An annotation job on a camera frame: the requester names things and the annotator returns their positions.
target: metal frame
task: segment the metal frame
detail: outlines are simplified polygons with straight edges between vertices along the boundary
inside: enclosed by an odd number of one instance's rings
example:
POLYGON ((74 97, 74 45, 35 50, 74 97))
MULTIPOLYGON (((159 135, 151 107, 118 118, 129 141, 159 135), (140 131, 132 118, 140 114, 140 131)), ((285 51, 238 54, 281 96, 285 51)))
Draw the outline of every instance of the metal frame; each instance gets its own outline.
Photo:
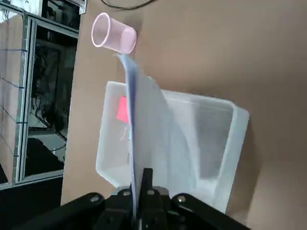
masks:
POLYGON ((29 16, 31 20, 31 37, 29 41, 29 54, 28 54, 28 75, 26 79, 26 92, 25 92, 25 108, 24 108, 24 126, 23 126, 23 141, 20 155, 20 173, 19 173, 19 183, 24 183, 27 181, 40 180, 44 178, 54 178, 61 176, 64 173, 64 170, 45 172, 41 174, 31 175, 25 177, 25 158, 26 158, 26 149, 27 149, 27 139, 28 139, 28 120, 29 114, 31 111, 31 93, 32 93, 32 80, 33 80, 33 68, 34 68, 34 58, 35 58, 35 44, 36 44, 36 30, 37 26, 42 26, 46 29, 56 31, 58 33, 77 38, 79 37, 78 31, 73 30, 69 27, 63 26, 58 23, 50 23, 45 19, 38 19, 36 17, 29 16))
POLYGON ((24 92, 24 122, 27 124, 23 125, 22 139, 19 141, 21 146, 20 149, 20 169, 18 174, 18 180, 22 181, 24 179, 25 172, 25 159, 26 159, 26 149, 27 149, 27 139, 28 139, 28 121, 31 107, 31 92, 32 92, 32 77, 33 77, 33 67, 34 67, 34 55, 35 55, 35 38, 36 38, 36 23, 30 20, 30 36, 28 41, 28 71, 27 77, 24 81, 26 88, 24 92))
POLYGON ((66 1, 68 1, 71 4, 74 4, 76 6, 79 6, 79 14, 86 13, 87 0, 66 0, 66 1))
POLYGON ((27 184, 35 184, 35 183, 39 183, 39 182, 42 182, 42 181, 52 180, 52 179, 56 179, 56 178, 60 178, 60 177, 63 177, 63 175, 58 175, 58 176, 54 176, 54 177, 47 177, 47 178, 37 179, 37 180, 31 180, 31 181, 22 181, 22 182, 18 182, 16 184, 4 183, 4 184, 0 184, 0 191, 5 190, 5 189, 9 189, 9 188, 15 188, 15 187, 27 185, 27 184))
POLYGON ((27 15, 23 15, 24 26, 23 26, 23 38, 22 38, 22 50, 21 53, 21 63, 20 63, 20 77, 19 85, 23 86, 22 92, 18 94, 18 110, 16 120, 22 121, 22 123, 16 124, 16 134, 15 134, 15 149, 14 149, 14 160, 13 160, 13 173, 12 183, 16 183, 19 180, 19 171, 20 171, 20 151, 22 149, 22 138, 23 138, 23 127, 24 127, 24 105, 25 105, 25 86, 26 86, 26 77, 28 70, 28 50, 29 47, 29 37, 30 37, 30 28, 31 21, 28 19, 27 15))
MULTIPOLYGON (((87 1, 76 0, 75 5, 83 4, 85 12, 87 1)), ((0 1, 0 7, 2 9, 23 15, 24 27, 23 27, 23 39, 22 39, 22 55, 21 55, 21 70, 19 85, 21 85, 22 91, 18 94, 19 107, 16 118, 18 123, 16 124, 16 144, 14 148, 14 161, 13 161, 13 179, 9 183, 0 184, 0 190, 21 186, 24 184, 37 183, 44 180, 58 178, 63 176, 64 170, 58 170, 53 172, 46 172, 31 176, 24 176, 25 173, 25 159, 27 149, 28 138, 28 120, 29 112, 31 109, 31 92, 32 92, 32 79, 33 68, 35 58, 35 42, 36 42, 36 29, 37 26, 42 26, 49 30, 77 38, 79 37, 79 31, 60 23, 45 19, 31 13, 25 12, 23 9, 15 7, 10 4, 6 4, 0 1)))

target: glass panel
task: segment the glass panel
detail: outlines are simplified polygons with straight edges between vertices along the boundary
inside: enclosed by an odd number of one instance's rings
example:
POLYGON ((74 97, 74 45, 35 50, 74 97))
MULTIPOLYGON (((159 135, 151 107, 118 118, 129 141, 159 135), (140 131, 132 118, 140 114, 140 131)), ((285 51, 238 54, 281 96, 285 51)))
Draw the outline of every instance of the glass panel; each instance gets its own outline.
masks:
POLYGON ((78 30, 80 26, 79 7, 64 0, 45 0, 42 17, 78 30))
POLYGON ((64 169, 77 42, 37 27, 25 176, 64 169))

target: plastic cup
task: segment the plastic cup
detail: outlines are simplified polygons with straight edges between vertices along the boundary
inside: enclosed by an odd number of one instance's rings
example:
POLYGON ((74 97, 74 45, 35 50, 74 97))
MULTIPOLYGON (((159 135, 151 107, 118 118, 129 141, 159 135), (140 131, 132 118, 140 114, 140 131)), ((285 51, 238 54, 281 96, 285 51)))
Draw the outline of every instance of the plastic cup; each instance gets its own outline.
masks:
POLYGON ((129 54, 136 44, 136 31, 107 13, 98 15, 92 26, 92 42, 95 47, 105 47, 122 54, 129 54))

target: cup rim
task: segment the cup rim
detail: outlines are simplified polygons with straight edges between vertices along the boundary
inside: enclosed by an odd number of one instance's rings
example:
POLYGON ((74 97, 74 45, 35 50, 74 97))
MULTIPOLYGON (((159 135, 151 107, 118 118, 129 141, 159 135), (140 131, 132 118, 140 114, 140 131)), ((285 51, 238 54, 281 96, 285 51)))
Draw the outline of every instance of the cup rim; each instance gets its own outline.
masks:
POLYGON ((106 43, 106 41, 107 41, 107 39, 108 39, 108 37, 109 37, 109 35, 110 35, 110 27, 111 27, 111 19, 110 19, 110 16, 109 16, 107 13, 105 13, 105 12, 104 12, 104 13, 101 13, 101 14, 99 14, 99 15, 95 18, 95 21, 94 21, 94 23, 93 23, 93 25, 92 25, 92 32, 91 32, 92 43, 93 43, 93 45, 94 45, 95 47, 102 47, 102 46, 106 43), (97 43, 94 41, 94 38, 93 38, 94 28, 95 28, 95 26, 96 26, 96 24, 97 24, 97 21, 98 21, 102 16, 105 16, 105 17, 107 18, 107 20, 108 20, 108 29, 107 29, 106 37, 104 38, 104 40, 102 41, 102 43, 97 44, 97 43))

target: clear plastic bin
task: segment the clear plastic bin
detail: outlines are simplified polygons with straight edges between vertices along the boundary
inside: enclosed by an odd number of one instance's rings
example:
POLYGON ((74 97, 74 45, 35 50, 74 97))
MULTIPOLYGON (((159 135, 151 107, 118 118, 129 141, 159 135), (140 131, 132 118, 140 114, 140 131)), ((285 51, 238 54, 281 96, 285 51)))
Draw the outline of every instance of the clear plastic bin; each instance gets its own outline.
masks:
MULTIPOLYGON (((225 212, 249 113, 227 100, 162 92, 186 136, 197 181, 194 188, 176 193, 188 192, 225 212)), ((96 160, 96 171, 115 187, 131 183, 129 125, 116 119, 119 100, 125 95, 126 84, 108 82, 96 160)))

